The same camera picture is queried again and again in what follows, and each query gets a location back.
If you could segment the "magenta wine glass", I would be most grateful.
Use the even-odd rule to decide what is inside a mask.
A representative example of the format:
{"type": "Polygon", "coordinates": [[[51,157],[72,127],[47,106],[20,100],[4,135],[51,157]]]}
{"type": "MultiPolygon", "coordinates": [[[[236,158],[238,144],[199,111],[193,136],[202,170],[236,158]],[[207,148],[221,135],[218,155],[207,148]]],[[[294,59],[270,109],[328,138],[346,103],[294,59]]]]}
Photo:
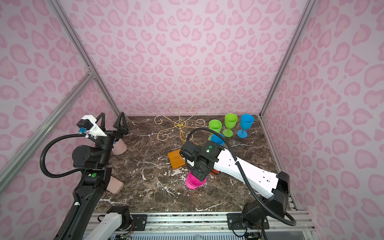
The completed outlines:
{"type": "Polygon", "coordinates": [[[197,189],[197,188],[203,186],[206,182],[207,182],[207,179],[200,181],[195,176],[193,176],[191,174],[191,172],[188,173],[188,176],[187,176],[186,181],[185,181],[187,188],[189,188],[191,190],[194,190],[194,189],[197,189]]]}

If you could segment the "blue wine glass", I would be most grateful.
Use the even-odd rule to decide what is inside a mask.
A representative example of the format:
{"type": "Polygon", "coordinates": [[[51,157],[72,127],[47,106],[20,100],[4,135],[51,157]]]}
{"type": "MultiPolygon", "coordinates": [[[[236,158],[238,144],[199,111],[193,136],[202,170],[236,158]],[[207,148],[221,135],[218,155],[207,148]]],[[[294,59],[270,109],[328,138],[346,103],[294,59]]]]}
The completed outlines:
{"type": "Polygon", "coordinates": [[[220,136],[222,137],[222,139],[218,135],[212,135],[211,136],[211,141],[215,142],[216,144],[219,144],[221,146],[224,146],[225,145],[225,141],[223,139],[225,138],[225,136],[222,135],[222,134],[220,134],[220,136]]]}
{"type": "Polygon", "coordinates": [[[244,114],[241,116],[240,126],[241,130],[237,132],[239,138],[245,139],[248,137],[247,130],[250,129],[255,121],[252,115],[244,114]]]}

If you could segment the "green wine glass front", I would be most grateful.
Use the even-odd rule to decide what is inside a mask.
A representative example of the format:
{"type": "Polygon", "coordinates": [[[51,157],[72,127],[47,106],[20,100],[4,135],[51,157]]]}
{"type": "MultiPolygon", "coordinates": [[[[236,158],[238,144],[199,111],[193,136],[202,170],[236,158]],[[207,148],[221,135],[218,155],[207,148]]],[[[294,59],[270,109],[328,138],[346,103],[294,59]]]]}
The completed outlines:
{"type": "Polygon", "coordinates": [[[222,130],[222,122],[219,120],[211,120],[209,122],[209,129],[215,131],[216,133],[220,133],[222,130]]]}

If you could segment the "green wine glass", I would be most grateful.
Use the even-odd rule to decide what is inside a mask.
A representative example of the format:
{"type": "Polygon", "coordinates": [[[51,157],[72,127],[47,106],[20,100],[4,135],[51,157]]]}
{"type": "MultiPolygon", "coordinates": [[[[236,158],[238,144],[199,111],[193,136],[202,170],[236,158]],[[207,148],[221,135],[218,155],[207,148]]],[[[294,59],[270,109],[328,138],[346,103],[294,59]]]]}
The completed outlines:
{"type": "Polygon", "coordinates": [[[222,122],[219,120],[211,120],[209,122],[209,129],[215,131],[216,133],[220,133],[222,130],[222,122]]]}
{"type": "Polygon", "coordinates": [[[227,114],[225,116],[225,126],[226,126],[226,129],[223,131],[223,135],[226,137],[226,138],[230,138],[233,136],[233,131],[232,129],[236,126],[238,122],[238,116],[235,115],[235,114],[227,114]]]}

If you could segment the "blue wine glass front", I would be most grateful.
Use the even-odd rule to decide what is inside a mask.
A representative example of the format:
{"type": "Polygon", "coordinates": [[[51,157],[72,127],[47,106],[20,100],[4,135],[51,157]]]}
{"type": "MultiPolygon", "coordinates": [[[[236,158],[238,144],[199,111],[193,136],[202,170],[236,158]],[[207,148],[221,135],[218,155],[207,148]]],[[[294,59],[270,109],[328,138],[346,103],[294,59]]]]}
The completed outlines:
{"type": "Polygon", "coordinates": [[[245,139],[248,137],[247,130],[250,129],[255,121],[252,115],[244,114],[241,116],[240,126],[241,130],[237,132],[239,138],[245,139]]]}

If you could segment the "red wine glass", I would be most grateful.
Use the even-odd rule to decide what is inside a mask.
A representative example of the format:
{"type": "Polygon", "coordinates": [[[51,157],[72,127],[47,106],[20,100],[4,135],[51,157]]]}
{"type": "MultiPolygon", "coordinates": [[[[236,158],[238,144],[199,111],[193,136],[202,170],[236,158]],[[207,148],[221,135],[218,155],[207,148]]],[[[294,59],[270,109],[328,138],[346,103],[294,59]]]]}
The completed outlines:
{"type": "Polygon", "coordinates": [[[210,173],[212,175],[219,175],[221,172],[220,171],[217,171],[217,170],[210,170],[210,173]]]}

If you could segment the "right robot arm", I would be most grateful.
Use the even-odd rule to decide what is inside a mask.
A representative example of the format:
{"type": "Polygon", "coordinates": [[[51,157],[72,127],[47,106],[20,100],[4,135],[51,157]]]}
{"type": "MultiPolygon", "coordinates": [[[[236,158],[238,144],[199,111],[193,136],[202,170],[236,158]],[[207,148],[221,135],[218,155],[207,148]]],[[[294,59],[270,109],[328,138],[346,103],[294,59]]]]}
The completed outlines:
{"type": "Polygon", "coordinates": [[[290,176],[287,173],[275,174],[262,170],[234,157],[229,149],[212,141],[203,146],[186,142],[180,155],[190,168],[191,175],[200,182],[215,170],[246,184],[255,198],[246,203],[242,211],[241,217],[246,227],[252,228],[267,216],[288,226],[297,224],[287,212],[290,195],[290,176]]]}

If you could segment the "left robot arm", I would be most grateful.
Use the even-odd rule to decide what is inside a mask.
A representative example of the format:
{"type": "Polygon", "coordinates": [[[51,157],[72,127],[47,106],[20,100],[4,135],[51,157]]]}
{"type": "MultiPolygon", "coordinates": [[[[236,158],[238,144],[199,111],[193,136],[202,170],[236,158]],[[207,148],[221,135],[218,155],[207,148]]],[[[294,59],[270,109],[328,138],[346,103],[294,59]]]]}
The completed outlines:
{"type": "Polygon", "coordinates": [[[83,116],[77,123],[79,133],[94,139],[95,145],[81,145],[72,153],[73,166],[81,172],[81,179],[74,188],[74,202],[55,240],[81,240],[100,198],[110,183],[109,167],[114,143],[129,133],[124,113],[120,113],[113,130],[105,128],[105,114],[98,117],[83,116]]]}

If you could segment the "wooden rack base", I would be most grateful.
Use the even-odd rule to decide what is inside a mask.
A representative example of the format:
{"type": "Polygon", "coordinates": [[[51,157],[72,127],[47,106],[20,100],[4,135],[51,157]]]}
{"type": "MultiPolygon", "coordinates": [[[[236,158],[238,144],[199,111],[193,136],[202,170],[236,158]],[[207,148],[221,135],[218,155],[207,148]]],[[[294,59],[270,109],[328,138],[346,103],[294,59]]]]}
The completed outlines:
{"type": "MultiPolygon", "coordinates": [[[[177,170],[186,166],[186,160],[180,155],[180,149],[181,147],[175,151],[168,153],[168,157],[173,170],[177,170]]],[[[194,167],[194,162],[190,162],[187,160],[187,163],[189,167],[194,167]]]]}

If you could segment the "pink pen holder cup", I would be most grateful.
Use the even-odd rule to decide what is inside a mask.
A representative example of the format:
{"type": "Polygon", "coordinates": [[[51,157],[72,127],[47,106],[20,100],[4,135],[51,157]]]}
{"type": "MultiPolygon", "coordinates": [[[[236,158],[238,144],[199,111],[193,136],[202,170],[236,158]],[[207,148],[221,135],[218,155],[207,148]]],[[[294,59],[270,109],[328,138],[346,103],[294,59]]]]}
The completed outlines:
{"type": "Polygon", "coordinates": [[[122,155],[127,150],[127,145],[122,139],[114,142],[112,153],[114,155],[122,155]]]}

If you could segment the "pink sponge block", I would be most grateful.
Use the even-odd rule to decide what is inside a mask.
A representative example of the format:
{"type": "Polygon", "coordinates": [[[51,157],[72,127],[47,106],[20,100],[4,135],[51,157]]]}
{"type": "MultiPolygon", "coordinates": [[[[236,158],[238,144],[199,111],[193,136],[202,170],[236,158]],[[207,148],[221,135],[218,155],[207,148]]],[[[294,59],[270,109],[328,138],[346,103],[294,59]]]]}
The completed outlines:
{"type": "Polygon", "coordinates": [[[124,183],[119,181],[118,179],[111,177],[110,182],[107,186],[107,191],[113,195],[117,195],[122,188],[124,187],[124,183]]]}

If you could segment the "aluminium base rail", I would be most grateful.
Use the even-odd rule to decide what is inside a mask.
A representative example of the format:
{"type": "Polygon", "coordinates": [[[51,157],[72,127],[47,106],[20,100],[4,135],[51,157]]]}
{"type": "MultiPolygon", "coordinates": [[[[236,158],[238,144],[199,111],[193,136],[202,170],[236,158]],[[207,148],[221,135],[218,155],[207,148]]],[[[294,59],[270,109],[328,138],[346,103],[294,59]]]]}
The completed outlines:
{"type": "Polygon", "coordinates": [[[267,218],[246,228],[239,212],[132,213],[132,223],[123,228],[118,213],[94,213],[85,232],[68,240],[317,240],[306,211],[290,213],[297,225],[290,227],[267,218]]]}

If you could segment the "diagonal aluminium frame bar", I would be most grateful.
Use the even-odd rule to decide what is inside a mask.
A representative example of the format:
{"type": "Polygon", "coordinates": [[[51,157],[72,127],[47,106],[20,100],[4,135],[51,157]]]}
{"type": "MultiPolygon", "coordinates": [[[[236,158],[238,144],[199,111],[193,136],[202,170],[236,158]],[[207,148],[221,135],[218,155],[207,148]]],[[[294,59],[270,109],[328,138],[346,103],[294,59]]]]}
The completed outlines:
{"type": "Polygon", "coordinates": [[[56,127],[69,108],[83,94],[88,85],[94,80],[94,72],[90,71],[63,99],[52,114],[39,126],[32,137],[20,148],[1,172],[1,193],[10,185],[26,162],[41,146],[47,136],[56,127]]]}

